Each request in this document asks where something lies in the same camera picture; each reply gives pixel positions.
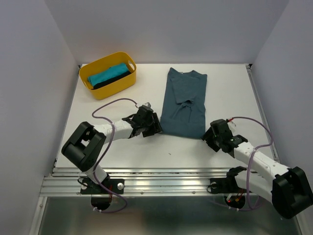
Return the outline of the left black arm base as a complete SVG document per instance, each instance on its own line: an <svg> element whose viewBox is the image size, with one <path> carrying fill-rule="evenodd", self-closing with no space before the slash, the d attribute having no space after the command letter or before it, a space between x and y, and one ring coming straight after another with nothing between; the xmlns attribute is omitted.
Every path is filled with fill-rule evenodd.
<svg viewBox="0 0 313 235"><path fill-rule="evenodd" d="M80 177L78 178L77 182L81 186L80 193L82 195L109 194L109 192L107 192L100 185L96 184L88 177ZM121 178L117 179L109 178L105 179L102 182L102 185L105 186L107 189L113 191L114 193L123 194L125 180Z"/></svg>

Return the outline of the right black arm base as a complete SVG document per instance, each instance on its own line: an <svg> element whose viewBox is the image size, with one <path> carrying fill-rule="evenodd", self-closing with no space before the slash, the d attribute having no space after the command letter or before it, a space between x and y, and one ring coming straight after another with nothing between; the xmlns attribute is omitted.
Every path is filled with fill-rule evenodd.
<svg viewBox="0 0 313 235"><path fill-rule="evenodd" d="M211 194L240 192L242 188L238 187L235 177L242 171L245 172L246 168L238 166L231 168L224 178L210 178L207 191Z"/></svg>

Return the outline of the dark blue-grey t shirt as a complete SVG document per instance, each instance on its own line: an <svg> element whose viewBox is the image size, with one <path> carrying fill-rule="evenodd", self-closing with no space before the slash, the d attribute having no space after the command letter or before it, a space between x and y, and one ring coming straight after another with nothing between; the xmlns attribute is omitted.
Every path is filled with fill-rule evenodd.
<svg viewBox="0 0 313 235"><path fill-rule="evenodd" d="M200 139L205 134L207 74L170 68L160 118L163 134Z"/></svg>

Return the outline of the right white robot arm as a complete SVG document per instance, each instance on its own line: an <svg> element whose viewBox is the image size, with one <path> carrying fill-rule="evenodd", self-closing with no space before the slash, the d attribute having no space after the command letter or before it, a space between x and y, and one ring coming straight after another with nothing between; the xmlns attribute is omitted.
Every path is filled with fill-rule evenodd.
<svg viewBox="0 0 313 235"><path fill-rule="evenodd" d="M207 190L211 194L223 194L226 205L242 210L255 206L251 193L270 202L285 219L291 219L313 204L313 192L305 172L290 168L273 160L254 147L245 137L234 135L229 123L233 119L211 122L202 140L215 152L222 151L246 166L231 168L224 178L211 178Z"/></svg>

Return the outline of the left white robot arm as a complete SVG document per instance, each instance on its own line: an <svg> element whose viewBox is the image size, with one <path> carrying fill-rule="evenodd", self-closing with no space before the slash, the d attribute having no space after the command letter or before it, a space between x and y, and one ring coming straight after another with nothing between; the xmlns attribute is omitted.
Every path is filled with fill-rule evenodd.
<svg viewBox="0 0 313 235"><path fill-rule="evenodd" d="M61 153L92 180L93 189L103 193L109 187L109 175L97 163L103 146L119 139L139 135L145 138L161 132L157 113L142 105L135 114L112 124L91 125L87 121L80 123L63 145Z"/></svg>

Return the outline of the yellow plastic basket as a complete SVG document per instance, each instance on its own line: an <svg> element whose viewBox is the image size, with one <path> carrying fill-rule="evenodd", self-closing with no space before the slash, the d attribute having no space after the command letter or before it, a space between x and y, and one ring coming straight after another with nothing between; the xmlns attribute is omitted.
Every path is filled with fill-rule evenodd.
<svg viewBox="0 0 313 235"><path fill-rule="evenodd" d="M80 68L79 76L97 100L123 91L136 82L136 64L125 52L116 52Z"/></svg>

